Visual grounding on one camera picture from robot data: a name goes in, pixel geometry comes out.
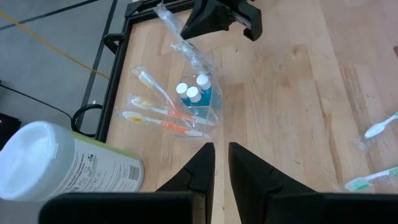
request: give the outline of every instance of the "wooden table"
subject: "wooden table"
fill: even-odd
[[[197,37],[223,77],[223,122],[215,139],[213,223],[239,223],[228,172],[228,143],[238,142],[282,172],[321,192],[398,165],[398,125],[368,152],[364,132],[398,110],[398,1],[258,0],[263,33],[251,42],[243,27]],[[190,11],[181,12],[186,20]],[[129,73],[145,65],[173,97],[185,63],[159,19],[135,26],[115,106],[126,93],[149,94]],[[203,141],[128,123],[114,114],[107,143],[140,155],[142,191],[154,191],[201,148]],[[376,192],[398,192],[391,184]]]

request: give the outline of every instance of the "toothbrush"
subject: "toothbrush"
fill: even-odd
[[[132,99],[131,103],[134,106],[138,107],[138,108],[141,108],[141,109],[144,109],[144,110],[151,110],[153,112],[164,114],[164,115],[168,115],[168,116],[171,116],[173,118],[186,119],[186,120],[189,120],[189,121],[192,121],[192,122],[196,122],[196,123],[199,123],[199,124],[207,124],[207,125],[210,125],[210,126],[214,126],[215,125],[213,122],[207,121],[206,119],[200,118],[198,116],[191,116],[191,115],[185,114],[185,113],[179,113],[179,112],[176,112],[176,111],[167,111],[167,110],[162,110],[162,109],[156,108],[152,104],[152,102],[150,102],[148,99],[145,99],[145,98],[140,97],[140,96],[136,96],[134,99]]]
[[[170,103],[170,105],[173,107],[174,110],[177,111],[177,107],[175,106],[173,100],[167,94],[167,92],[155,81],[154,78],[151,77],[151,75],[145,71],[144,68],[142,67],[137,67],[137,68],[132,68],[131,72],[135,74],[135,76],[144,84],[146,87],[153,89],[156,88],[163,96],[166,98],[166,100]]]
[[[172,131],[176,131],[176,132],[178,132],[180,134],[185,134],[187,136],[204,137],[205,139],[210,139],[209,135],[207,135],[207,134],[205,134],[203,132],[200,132],[200,131],[197,131],[197,130],[193,130],[193,129],[189,129],[189,128],[182,127],[182,126],[178,126],[178,125],[175,125],[175,124],[170,123],[170,122],[166,122],[166,121],[161,121],[161,120],[154,119],[154,118],[145,117],[142,114],[136,113],[136,112],[133,112],[133,111],[123,111],[121,113],[121,115],[123,116],[123,118],[126,118],[126,119],[128,119],[130,121],[133,121],[133,122],[141,123],[143,121],[147,121],[147,122],[150,122],[150,123],[158,124],[158,125],[162,126],[163,128],[166,128],[166,129],[169,129],[169,130],[172,130]]]
[[[384,128],[386,128],[386,125],[397,118],[398,118],[398,112],[396,112],[394,115],[392,115],[385,121],[383,121],[381,123],[374,124],[373,126],[371,126],[371,128],[369,128],[366,131],[366,133],[364,135],[365,139],[372,138],[372,137],[382,133],[384,131]]]
[[[354,192],[354,191],[359,191],[366,189],[371,186],[371,183],[369,182],[370,180],[379,178],[379,177],[385,177],[388,175],[398,175],[398,167],[394,167],[388,170],[384,170],[372,175],[369,175],[367,177],[358,177],[350,182],[348,182],[344,187],[345,189]]]

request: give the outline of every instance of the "yellow tape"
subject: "yellow tape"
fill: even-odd
[[[37,34],[33,33],[28,27],[20,24],[19,22],[17,22],[15,19],[9,17],[8,15],[6,15],[5,13],[3,13],[2,11],[0,11],[0,16],[3,16],[5,19],[7,19],[8,21],[10,21],[11,23],[13,23],[15,26],[18,26],[19,28],[23,29],[24,31],[28,32],[28,34],[30,34],[32,37],[35,37],[36,39],[38,39],[39,41],[41,41],[43,44],[49,46],[51,49],[53,49],[54,51],[62,54],[63,56],[65,56],[66,58],[69,58],[72,62],[75,62],[77,64],[79,64],[80,66],[82,66],[83,68],[87,68],[88,70],[101,75],[102,77],[109,79],[109,77],[97,70],[92,69],[91,67],[79,62],[77,59],[69,56],[67,53],[65,53],[64,51],[54,47],[52,44],[50,44],[50,42],[46,41],[45,39],[39,37]]]

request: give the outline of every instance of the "gray floor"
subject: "gray floor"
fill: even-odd
[[[0,0],[0,11],[18,21],[83,2],[83,0]],[[33,32],[79,61],[93,66],[112,0],[82,7],[24,24]],[[120,32],[126,5],[119,0],[109,32]],[[0,27],[9,22],[0,17]],[[80,108],[90,71],[31,37],[18,27],[0,30],[0,80],[2,84],[38,98],[72,115]],[[114,55],[105,47],[98,70],[110,74]],[[102,104],[108,81],[97,76],[89,103]],[[50,121],[69,128],[64,114],[0,87],[0,113],[22,120]],[[99,111],[86,114],[82,131],[96,130]],[[0,223],[37,223],[41,203],[0,200]]]

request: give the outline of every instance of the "container label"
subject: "container label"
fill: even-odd
[[[138,190],[141,184],[139,180],[144,175],[140,160],[134,156],[120,155],[101,147],[102,145],[94,144],[93,141],[86,141],[82,136],[79,136],[79,139],[75,138],[72,165],[61,184],[47,199],[69,192]]]

